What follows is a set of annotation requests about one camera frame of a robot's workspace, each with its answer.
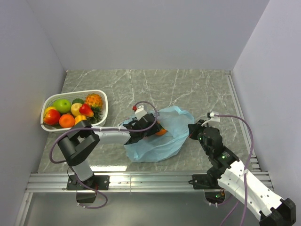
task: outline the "light blue plastic bag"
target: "light blue plastic bag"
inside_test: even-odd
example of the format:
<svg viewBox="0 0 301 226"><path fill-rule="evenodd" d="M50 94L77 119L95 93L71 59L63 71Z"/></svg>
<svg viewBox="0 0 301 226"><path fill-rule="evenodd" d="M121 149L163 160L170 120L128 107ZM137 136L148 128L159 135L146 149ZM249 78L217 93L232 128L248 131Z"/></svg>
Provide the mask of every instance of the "light blue plastic bag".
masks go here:
<svg viewBox="0 0 301 226"><path fill-rule="evenodd" d="M132 162L157 162L170 158L178 154L188 137L188 124L194 123L194 117L188 111L172 106L158 112L158 121L167 133L162 136L152 135L138 143L125 145L127 156ZM129 123L134 117L132 115L123 124Z"/></svg>

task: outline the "gray marble surface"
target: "gray marble surface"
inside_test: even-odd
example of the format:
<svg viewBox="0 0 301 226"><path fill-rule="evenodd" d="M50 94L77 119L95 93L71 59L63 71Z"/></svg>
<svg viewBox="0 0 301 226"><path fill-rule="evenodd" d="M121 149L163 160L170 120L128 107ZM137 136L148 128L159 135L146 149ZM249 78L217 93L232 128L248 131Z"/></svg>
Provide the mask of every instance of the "gray marble surface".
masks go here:
<svg viewBox="0 0 301 226"><path fill-rule="evenodd" d="M109 114L105 126L117 126L130 116L132 105L151 101L157 109L177 105L195 120L209 111L236 114L224 71L221 70L82 70L68 71L62 92L100 89L108 97ZM224 144L246 161L248 152L239 122L222 118L219 129ZM50 133L39 172L66 172L67 164L52 164L49 149L58 135ZM63 159L58 147L54 159ZM211 167L201 145L187 139L180 152L160 162L133 163L123 145L98 145L88 157L94 171L208 170Z"/></svg>

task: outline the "basket rim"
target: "basket rim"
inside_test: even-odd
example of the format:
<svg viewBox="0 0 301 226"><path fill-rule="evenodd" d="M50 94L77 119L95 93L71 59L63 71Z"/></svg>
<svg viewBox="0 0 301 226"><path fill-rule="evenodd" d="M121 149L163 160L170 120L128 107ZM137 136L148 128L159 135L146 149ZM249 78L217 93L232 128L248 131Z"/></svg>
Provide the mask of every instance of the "basket rim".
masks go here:
<svg viewBox="0 0 301 226"><path fill-rule="evenodd" d="M106 118L107 118L107 116L108 116L108 98L107 98L107 95L105 94L105 92L103 92L103 91L101 91L101 90L99 90L99 89L90 89L90 90L83 90L83 91L76 91L76 92L58 93L58 94L54 94L54 95L48 97L48 98L45 100L45 102L44 102L44 104L43 104L43 107L42 107L42 111L41 111L41 117L40 117L40 124L41 124L41 127L42 127L45 131L47 131L47 132L62 132L62 131L70 130L70 128L48 129L48 128L45 127L45 125L44 125L44 123L43 123L43 115L44 115L46 103L47 103L50 99L52 99L52 98L54 98L54 97L57 97L57 96L66 96L66 95L69 95L69 94L74 94L74 93L86 93L86 92L98 92L98 93L102 93L102 94L103 94L104 99L105 99L105 112L104 112L104 117L103 117L103 119L102 119L100 122L95 123L95 124L92 124L92 126L97 126L97 125L99 125L99 124L102 124L102 123L106 120Z"/></svg>

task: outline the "fruit basket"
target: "fruit basket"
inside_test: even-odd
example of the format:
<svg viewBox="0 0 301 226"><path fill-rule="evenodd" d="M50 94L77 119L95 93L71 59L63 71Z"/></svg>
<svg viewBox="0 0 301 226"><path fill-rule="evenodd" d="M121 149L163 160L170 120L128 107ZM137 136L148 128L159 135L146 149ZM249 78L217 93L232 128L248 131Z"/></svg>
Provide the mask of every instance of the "fruit basket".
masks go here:
<svg viewBox="0 0 301 226"><path fill-rule="evenodd" d="M106 118L108 116L108 98L107 98L107 95L104 92L102 92L101 90L94 89L94 90L78 91L78 92L71 92L71 93L61 93L61 94L56 94L56 95L49 97L45 101L43 108L42 108L41 118L40 118L41 127L48 132L55 132L55 133L64 133L65 131L69 130L70 128L59 128L58 129L58 127L56 127L56 126L46 125L43 121L44 111L48 107L52 106L52 104L58 99L67 99L70 102L72 102L76 98L85 100L85 98L89 94L98 94L103 101L103 106L102 106L102 110L101 110L101 119L99 122L92 124L93 126L103 126L105 124Z"/></svg>

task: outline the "strawberry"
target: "strawberry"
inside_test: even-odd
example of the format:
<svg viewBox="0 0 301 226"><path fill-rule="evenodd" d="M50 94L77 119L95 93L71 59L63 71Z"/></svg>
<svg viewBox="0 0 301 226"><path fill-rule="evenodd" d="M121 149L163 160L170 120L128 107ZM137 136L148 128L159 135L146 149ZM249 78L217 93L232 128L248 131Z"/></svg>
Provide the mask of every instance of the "strawberry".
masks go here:
<svg viewBox="0 0 301 226"><path fill-rule="evenodd" d="M94 113L93 113L91 107L87 104L83 104L79 108L79 113L81 113L82 115L85 115L87 117L93 117L94 116Z"/></svg>

